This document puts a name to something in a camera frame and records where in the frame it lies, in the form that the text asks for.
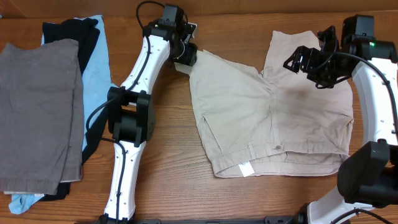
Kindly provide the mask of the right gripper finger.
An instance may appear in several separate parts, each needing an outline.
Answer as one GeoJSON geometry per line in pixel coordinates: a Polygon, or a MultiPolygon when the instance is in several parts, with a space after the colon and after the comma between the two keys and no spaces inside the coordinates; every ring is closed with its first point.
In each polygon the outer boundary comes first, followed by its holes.
{"type": "Polygon", "coordinates": [[[297,47],[293,54],[284,62],[285,64],[292,63],[299,63],[303,62],[304,60],[309,59],[310,55],[310,48],[302,45],[297,47]]]}
{"type": "Polygon", "coordinates": [[[299,58],[291,57],[291,58],[288,58],[283,63],[283,67],[290,70],[291,72],[294,72],[294,73],[298,73],[299,71],[306,72],[305,63],[306,63],[306,60],[303,57],[299,57],[299,58]]]}

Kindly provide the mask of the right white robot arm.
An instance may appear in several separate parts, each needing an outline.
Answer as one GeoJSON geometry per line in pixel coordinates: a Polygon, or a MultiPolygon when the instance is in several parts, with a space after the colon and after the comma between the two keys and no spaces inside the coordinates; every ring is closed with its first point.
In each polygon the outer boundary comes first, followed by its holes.
{"type": "Polygon", "coordinates": [[[317,34],[320,50],[297,47],[284,68],[303,72],[319,89],[352,79],[363,119],[363,146],[338,170],[336,187],[275,223],[349,223],[361,213],[397,203],[397,50],[374,36],[373,16],[343,22],[341,37],[331,26],[317,34]]]}

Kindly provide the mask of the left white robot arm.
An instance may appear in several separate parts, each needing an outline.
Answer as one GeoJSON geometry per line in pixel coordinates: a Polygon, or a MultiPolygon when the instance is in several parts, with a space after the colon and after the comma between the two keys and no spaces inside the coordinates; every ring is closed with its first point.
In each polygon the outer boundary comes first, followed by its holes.
{"type": "Polygon", "coordinates": [[[132,223],[139,163],[155,128],[155,81],[165,62],[191,67],[197,61],[197,46],[191,42],[197,25],[176,5],[163,9],[160,19],[141,26],[143,42],[136,63],[121,86],[109,89],[103,105],[115,156],[111,193],[99,223],[132,223]]]}

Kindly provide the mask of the beige shorts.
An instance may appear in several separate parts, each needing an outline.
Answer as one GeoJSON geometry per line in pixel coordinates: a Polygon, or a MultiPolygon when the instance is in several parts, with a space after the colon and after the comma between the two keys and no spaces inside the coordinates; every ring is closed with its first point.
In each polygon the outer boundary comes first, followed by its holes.
{"type": "Polygon", "coordinates": [[[272,38],[262,71],[206,50],[189,77],[193,112],[213,173],[220,178],[260,175],[325,176],[349,156],[353,92],[348,82],[319,90],[283,64],[297,47],[318,48],[306,31],[272,38]]]}

